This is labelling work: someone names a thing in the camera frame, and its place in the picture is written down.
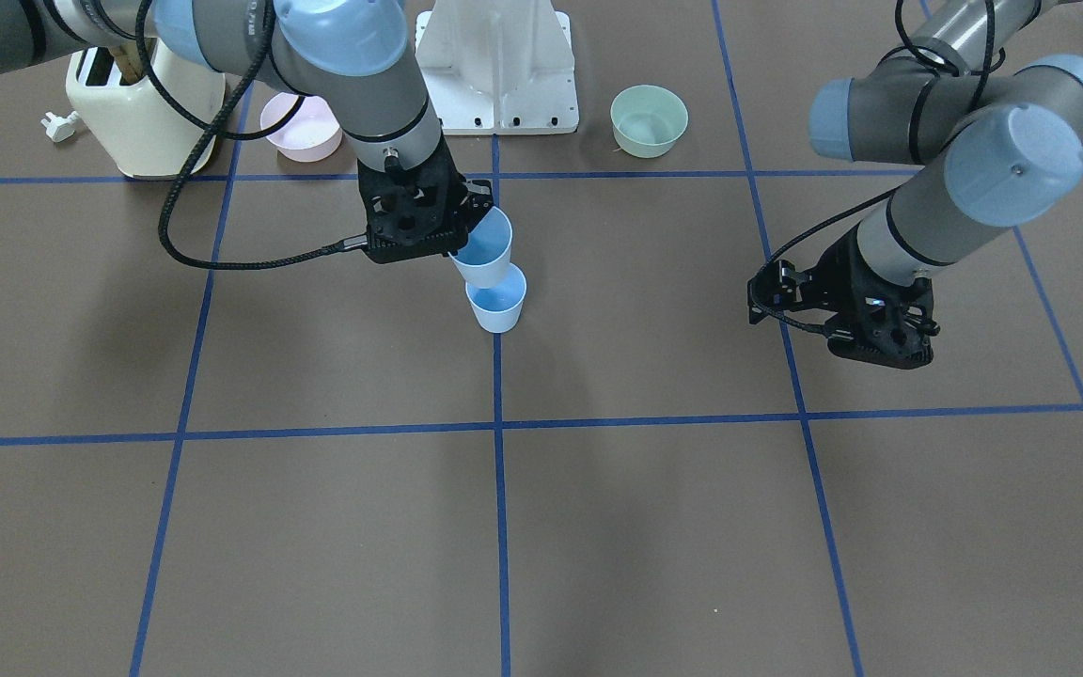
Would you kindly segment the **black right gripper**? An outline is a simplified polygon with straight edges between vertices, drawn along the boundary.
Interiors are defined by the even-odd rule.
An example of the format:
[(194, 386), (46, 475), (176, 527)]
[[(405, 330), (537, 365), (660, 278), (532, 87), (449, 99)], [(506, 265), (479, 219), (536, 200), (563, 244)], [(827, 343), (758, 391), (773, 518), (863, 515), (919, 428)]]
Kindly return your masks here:
[(414, 168), (391, 158), (388, 168), (377, 171), (358, 162), (365, 253), (375, 264), (457, 252), (495, 206), (493, 182), (465, 181), (448, 149), (435, 151)]

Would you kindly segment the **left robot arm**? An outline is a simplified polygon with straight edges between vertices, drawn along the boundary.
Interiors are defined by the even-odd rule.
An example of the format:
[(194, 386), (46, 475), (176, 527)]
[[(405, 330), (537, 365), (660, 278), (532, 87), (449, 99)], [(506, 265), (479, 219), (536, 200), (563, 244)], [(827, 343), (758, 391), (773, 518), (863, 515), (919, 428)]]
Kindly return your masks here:
[(1049, 211), (1083, 177), (1083, 56), (999, 77), (1012, 36), (1051, 1), (950, 1), (863, 78), (823, 86), (809, 144), (846, 162), (913, 165), (852, 207), (858, 223), (800, 270), (785, 249), (748, 281), (751, 324), (822, 336), (828, 351), (899, 370), (932, 363), (932, 281)]

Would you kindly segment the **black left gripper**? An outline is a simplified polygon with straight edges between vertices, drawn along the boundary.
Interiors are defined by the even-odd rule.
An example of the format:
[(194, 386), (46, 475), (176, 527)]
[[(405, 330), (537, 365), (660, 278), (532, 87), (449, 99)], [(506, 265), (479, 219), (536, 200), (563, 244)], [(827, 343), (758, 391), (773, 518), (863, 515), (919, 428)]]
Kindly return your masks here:
[(914, 370), (932, 364), (932, 281), (898, 286), (874, 273), (860, 256), (851, 227), (831, 244), (815, 266), (801, 271), (787, 259), (765, 262), (748, 281), (751, 324), (771, 317), (824, 336), (838, 359)]

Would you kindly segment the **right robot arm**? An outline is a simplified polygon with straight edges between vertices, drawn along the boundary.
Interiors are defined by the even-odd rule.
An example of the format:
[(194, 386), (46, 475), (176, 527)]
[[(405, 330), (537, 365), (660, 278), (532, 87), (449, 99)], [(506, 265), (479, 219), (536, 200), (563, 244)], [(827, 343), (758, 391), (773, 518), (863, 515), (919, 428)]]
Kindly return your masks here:
[[(490, 182), (466, 179), (452, 159), (408, 27), (400, 1), (0, 1), (0, 74), (91, 47), (130, 43), (147, 60), (149, 38), (192, 63), (235, 74), (236, 90), (199, 123), (165, 198), (158, 237), (169, 257), (198, 269), (249, 271), (361, 250), (391, 264), (459, 252), (494, 206)], [(257, 81), (328, 104), (355, 149), (365, 232), (253, 264), (185, 256), (169, 237), (178, 197)]]

